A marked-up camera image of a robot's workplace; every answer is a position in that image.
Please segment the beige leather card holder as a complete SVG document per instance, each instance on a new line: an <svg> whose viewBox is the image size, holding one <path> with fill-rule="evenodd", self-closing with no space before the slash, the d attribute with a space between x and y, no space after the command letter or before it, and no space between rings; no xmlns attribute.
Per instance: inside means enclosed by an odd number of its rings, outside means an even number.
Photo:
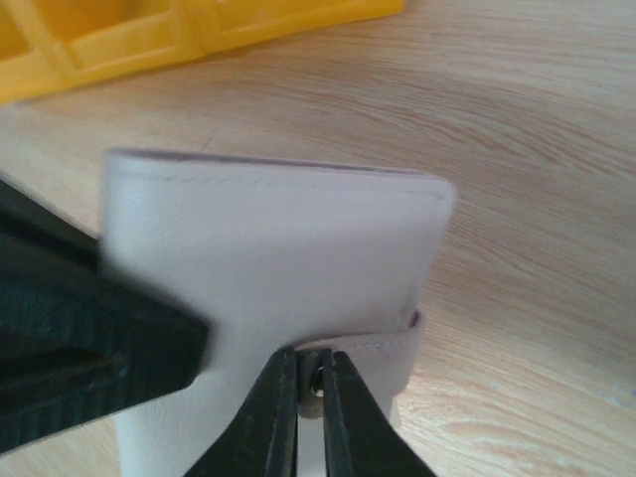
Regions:
<svg viewBox="0 0 636 477"><path fill-rule="evenodd" d="M346 352L396 419L454 199L448 181L418 171L109 151L102 271L211 330L189 387L116 415L122 474L183 475L285 345Z"/></svg>

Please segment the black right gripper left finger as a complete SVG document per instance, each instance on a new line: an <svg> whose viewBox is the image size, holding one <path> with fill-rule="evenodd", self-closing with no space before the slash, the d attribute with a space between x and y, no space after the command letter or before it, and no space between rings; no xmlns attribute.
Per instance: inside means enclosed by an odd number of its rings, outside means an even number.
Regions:
<svg viewBox="0 0 636 477"><path fill-rule="evenodd" d="M297 474L298 371L293 349L267 361L222 435L187 477Z"/></svg>

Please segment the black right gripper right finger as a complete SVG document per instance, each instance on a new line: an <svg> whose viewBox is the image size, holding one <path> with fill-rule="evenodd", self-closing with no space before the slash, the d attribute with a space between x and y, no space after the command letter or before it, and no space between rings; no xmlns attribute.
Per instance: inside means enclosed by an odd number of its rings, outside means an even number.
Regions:
<svg viewBox="0 0 636 477"><path fill-rule="evenodd" d="M327 474L432 476L390 425L349 356L326 350L320 359Z"/></svg>

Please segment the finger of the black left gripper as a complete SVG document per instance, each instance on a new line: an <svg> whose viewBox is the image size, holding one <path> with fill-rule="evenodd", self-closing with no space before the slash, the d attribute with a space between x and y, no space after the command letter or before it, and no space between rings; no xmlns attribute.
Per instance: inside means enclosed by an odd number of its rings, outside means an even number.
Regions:
<svg viewBox="0 0 636 477"><path fill-rule="evenodd" d="M1 187L1 443L20 447L186 388L200 320L98 273L94 238Z"/></svg>

